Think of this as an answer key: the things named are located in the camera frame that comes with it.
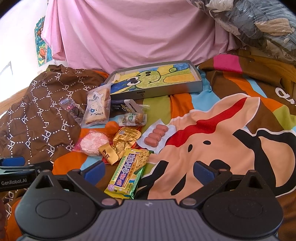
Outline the gold foil snack packet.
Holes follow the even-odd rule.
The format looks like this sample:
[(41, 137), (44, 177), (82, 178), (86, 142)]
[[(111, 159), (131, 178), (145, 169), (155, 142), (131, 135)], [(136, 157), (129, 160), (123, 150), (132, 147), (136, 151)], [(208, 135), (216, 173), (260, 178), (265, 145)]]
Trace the gold foil snack packet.
[(115, 134), (111, 147), (116, 152), (119, 159), (122, 158), (126, 149), (130, 149), (136, 143), (141, 135), (140, 131), (127, 127), (122, 127)]

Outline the sausage pack four pieces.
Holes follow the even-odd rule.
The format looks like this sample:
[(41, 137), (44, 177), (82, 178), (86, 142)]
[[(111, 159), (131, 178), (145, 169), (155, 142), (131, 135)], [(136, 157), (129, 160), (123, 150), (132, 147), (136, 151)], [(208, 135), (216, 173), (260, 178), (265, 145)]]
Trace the sausage pack four pieces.
[(176, 133), (174, 125), (165, 125), (161, 119), (153, 123), (137, 140), (144, 149), (158, 154), (166, 145), (167, 140)]

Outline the small green label biscuit packet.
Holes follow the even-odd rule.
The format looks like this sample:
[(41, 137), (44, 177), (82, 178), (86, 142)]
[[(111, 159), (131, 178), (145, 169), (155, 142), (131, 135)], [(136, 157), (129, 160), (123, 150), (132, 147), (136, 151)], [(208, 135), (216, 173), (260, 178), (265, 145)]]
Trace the small green label biscuit packet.
[(147, 123), (147, 114), (126, 113), (118, 121), (120, 126), (144, 126)]

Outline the small gold red candy packet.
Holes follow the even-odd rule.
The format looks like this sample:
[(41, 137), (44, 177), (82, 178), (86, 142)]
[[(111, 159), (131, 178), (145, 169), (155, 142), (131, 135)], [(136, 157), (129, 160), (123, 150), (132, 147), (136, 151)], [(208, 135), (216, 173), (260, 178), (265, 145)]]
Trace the small gold red candy packet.
[(118, 154), (114, 149), (112, 149), (109, 143), (100, 146), (99, 151), (105, 160), (111, 165), (115, 164), (119, 160)]

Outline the pink round rice cracker packet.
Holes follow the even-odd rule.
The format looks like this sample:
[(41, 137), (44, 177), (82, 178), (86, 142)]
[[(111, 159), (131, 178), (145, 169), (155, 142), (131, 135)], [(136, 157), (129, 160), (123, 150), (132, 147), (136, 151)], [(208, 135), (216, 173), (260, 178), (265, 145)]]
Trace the pink round rice cracker packet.
[(106, 143), (109, 143), (109, 138), (105, 134), (91, 130), (85, 137), (78, 140), (73, 151), (87, 156), (99, 156), (99, 147)]

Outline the brown PF patterned cloth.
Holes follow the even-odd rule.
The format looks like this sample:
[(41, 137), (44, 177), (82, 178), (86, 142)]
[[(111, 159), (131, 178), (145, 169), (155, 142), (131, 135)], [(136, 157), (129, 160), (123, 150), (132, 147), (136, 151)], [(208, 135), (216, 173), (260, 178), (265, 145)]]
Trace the brown PF patterned cloth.
[(85, 109), (87, 92), (107, 77), (96, 70), (48, 66), (1, 118), (1, 157), (24, 157), (26, 165), (49, 161), (54, 174), (81, 168), (87, 156), (73, 148), (87, 130), (59, 102), (70, 97)]

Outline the orange mandarin fruit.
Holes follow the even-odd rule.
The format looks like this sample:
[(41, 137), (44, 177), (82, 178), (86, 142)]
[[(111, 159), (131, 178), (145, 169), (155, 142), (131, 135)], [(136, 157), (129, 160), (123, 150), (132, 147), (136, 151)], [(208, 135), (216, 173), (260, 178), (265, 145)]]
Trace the orange mandarin fruit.
[(110, 136), (114, 136), (119, 130), (119, 124), (115, 121), (109, 121), (106, 125), (105, 125), (105, 132), (110, 135)]

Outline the white toast bread packet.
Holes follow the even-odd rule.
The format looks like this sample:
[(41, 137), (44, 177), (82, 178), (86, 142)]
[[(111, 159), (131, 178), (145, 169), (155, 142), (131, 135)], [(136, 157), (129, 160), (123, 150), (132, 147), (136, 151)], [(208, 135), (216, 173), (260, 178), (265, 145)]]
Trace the white toast bread packet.
[(87, 94), (87, 107), (81, 123), (82, 128), (103, 125), (109, 121), (111, 84), (97, 87)]

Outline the colourful cartoon blanket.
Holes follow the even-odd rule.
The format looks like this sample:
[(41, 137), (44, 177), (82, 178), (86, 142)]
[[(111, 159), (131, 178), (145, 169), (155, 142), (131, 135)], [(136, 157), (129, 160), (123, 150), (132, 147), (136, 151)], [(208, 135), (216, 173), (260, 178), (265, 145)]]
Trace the colourful cartoon blanket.
[[(154, 98), (143, 134), (161, 119), (176, 133), (150, 156), (134, 199), (98, 207), (66, 174), (42, 171), (1, 201), (2, 240), (295, 240), (295, 100), (281, 63), (222, 54), (197, 68), (203, 90)], [(104, 192), (121, 159), (105, 164)], [(198, 207), (196, 161), (231, 180)]]

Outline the clear packet dark snack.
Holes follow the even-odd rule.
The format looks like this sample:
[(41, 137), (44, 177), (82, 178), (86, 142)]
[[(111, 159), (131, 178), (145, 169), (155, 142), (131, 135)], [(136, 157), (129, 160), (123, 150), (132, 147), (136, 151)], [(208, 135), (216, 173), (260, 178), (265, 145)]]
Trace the clear packet dark snack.
[(72, 98), (65, 98), (59, 102), (60, 107), (66, 110), (81, 125), (85, 111)]

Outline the dark blue white packet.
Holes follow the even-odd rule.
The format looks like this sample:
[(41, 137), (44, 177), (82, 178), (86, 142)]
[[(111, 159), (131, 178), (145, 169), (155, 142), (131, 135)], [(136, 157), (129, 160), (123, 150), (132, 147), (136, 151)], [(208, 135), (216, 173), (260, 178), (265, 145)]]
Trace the dark blue white packet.
[(112, 100), (111, 108), (114, 111), (125, 113), (145, 113), (149, 110), (149, 105), (138, 104), (133, 99)]

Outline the grey tray with frog drawing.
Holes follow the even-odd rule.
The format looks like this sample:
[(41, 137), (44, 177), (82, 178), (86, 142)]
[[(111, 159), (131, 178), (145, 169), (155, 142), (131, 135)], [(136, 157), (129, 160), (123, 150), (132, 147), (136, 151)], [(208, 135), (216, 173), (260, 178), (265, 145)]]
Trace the grey tray with frog drawing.
[(111, 85), (112, 100), (137, 100), (203, 90), (201, 75), (189, 60), (120, 69), (112, 72), (105, 84)]

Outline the colourful cartoon poster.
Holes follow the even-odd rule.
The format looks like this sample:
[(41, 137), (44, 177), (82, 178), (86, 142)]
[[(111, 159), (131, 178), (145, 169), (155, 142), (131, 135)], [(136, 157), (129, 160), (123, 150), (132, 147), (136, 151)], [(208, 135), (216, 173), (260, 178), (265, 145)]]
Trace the colourful cartoon poster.
[(35, 45), (38, 65), (42, 66), (52, 60), (52, 51), (48, 44), (42, 39), (41, 34), (44, 27), (45, 17), (42, 17), (36, 24), (35, 34)]

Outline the pink bed sheet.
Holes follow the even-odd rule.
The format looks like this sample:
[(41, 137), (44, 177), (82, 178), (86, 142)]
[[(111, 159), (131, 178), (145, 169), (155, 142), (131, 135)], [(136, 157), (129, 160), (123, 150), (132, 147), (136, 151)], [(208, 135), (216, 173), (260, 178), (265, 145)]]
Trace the pink bed sheet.
[(236, 47), (233, 35), (189, 1), (49, 1), (42, 38), (53, 59), (107, 73), (199, 64)]

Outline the grey floral bagged quilt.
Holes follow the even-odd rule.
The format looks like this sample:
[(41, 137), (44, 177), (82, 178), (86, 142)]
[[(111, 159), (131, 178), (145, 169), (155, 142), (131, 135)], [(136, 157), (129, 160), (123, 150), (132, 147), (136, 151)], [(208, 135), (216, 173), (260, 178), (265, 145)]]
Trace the grey floral bagged quilt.
[(295, 64), (295, 13), (281, 1), (189, 1), (243, 44)]

